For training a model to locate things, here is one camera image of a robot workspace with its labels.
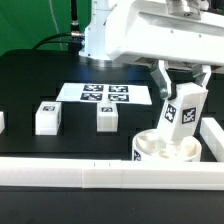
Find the green screen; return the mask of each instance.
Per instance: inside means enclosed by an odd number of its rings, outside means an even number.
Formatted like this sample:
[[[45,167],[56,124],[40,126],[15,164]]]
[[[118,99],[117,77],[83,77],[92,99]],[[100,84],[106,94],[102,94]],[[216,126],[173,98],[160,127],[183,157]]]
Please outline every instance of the green screen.
[[[77,5],[83,31],[90,20],[90,0],[77,0]],[[70,32],[70,23],[70,0],[1,0],[0,55],[13,49],[31,49],[42,39],[57,32]],[[61,47],[59,44],[48,44],[40,49],[61,50]]]

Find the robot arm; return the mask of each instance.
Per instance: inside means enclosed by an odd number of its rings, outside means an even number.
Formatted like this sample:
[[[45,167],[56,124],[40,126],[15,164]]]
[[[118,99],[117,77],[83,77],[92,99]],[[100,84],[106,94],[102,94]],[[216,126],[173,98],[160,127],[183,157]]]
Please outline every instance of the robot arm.
[[[167,149],[177,150],[182,139],[195,132],[210,65],[224,66],[224,17],[200,11],[208,4],[196,0],[114,0],[107,6],[103,19],[93,15],[83,55],[152,69],[165,100],[157,129]],[[91,46],[98,55],[87,54]],[[197,84],[173,85],[166,72],[173,65],[191,70]]]

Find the marker sheet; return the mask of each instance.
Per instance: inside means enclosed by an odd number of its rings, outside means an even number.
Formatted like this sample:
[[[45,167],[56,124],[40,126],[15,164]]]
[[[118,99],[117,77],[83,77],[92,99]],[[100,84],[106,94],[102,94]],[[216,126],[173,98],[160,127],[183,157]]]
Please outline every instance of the marker sheet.
[[[98,103],[106,98],[115,103],[152,104],[147,86],[89,83],[65,83],[56,101]]]

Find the black table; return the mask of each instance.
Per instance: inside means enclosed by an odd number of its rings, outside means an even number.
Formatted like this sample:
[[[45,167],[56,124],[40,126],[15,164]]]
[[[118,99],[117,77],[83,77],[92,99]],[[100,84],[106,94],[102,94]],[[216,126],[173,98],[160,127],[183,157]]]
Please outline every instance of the black table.
[[[192,81],[170,72],[175,83]],[[223,127],[224,77],[213,75],[203,116]],[[132,138],[156,128],[162,108],[159,90],[147,68],[97,68],[67,52],[17,50],[0,58],[0,111],[6,129],[0,156],[38,158],[131,158]],[[35,136],[41,101],[55,101],[62,85],[108,83],[147,85],[153,105],[118,104],[117,133],[96,131],[96,104],[63,103],[57,136]],[[202,161],[215,161],[203,146]],[[224,193],[215,191],[120,190],[0,187],[1,223],[223,223]]]

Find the white cube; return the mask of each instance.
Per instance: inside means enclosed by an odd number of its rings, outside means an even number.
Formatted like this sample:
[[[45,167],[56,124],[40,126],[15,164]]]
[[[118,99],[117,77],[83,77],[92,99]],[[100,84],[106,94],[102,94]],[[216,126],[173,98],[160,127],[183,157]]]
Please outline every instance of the white cube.
[[[4,113],[0,112],[0,134],[5,129]]]
[[[57,135],[61,123],[61,102],[43,101],[36,113],[36,135]]]
[[[97,104],[97,131],[116,132],[118,125],[118,113],[115,103]]]

